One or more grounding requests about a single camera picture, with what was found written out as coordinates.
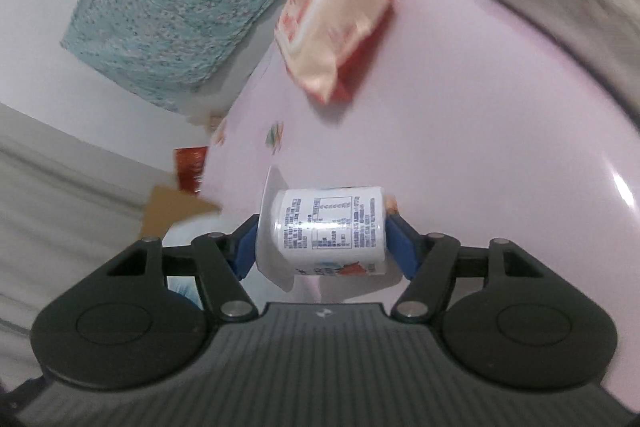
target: brown cardboard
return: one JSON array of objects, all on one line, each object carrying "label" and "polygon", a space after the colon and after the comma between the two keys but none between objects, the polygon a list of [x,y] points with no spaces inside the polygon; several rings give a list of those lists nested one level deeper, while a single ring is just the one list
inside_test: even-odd
[{"label": "brown cardboard", "polygon": [[216,211],[219,212],[220,207],[210,201],[175,188],[156,185],[146,205],[140,237],[164,237],[172,224]]}]

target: orange snack wrapper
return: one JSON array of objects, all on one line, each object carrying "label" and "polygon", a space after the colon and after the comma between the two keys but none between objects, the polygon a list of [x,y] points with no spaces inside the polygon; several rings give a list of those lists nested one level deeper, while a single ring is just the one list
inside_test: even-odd
[{"label": "orange snack wrapper", "polygon": [[392,0],[287,0],[275,39],[293,81],[320,103],[350,101]]}]

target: pink tabletop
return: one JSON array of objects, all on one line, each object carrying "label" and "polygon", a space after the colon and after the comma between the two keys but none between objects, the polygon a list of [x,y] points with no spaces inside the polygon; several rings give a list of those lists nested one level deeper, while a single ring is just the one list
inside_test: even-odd
[{"label": "pink tabletop", "polygon": [[[636,129],[493,0],[396,0],[395,11],[350,107],[309,102],[272,46],[210,149],[203,196],[248,217],[276,164],[292,188],[381,185],[422,233],[469,246],[508,237],[612,316],[620,339],[605,385],[640,409]],[[400,286],[352,300],[388,301]]]}]

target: snack package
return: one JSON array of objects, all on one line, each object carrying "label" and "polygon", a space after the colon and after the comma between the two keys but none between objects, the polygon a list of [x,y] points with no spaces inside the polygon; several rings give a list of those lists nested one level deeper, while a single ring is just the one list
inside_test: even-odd
[{"label": "snack package", "polygon": [[293,80],[321,103],[349,101],[392,0],[287,0],[275,39]]},{"label": "snack package", "polygon": [[175,150],[175,171],[180,190],[191,194],[200,191],[207,149],[208,147],[189,147]]}]

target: ribbed black surface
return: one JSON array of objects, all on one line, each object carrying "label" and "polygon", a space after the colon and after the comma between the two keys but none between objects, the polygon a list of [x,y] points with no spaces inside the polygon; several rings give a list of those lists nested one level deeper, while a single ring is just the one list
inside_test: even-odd
[{"label": "ribbed black surface", "polygon": [[107,394],[56,383],[20,418],[64,427],[622,427],[631,415],[596,385],[530,394],[487,384],[449,360],[428,328],[396,323],[378,305],[271,305],[222,328],[169,380]]}]

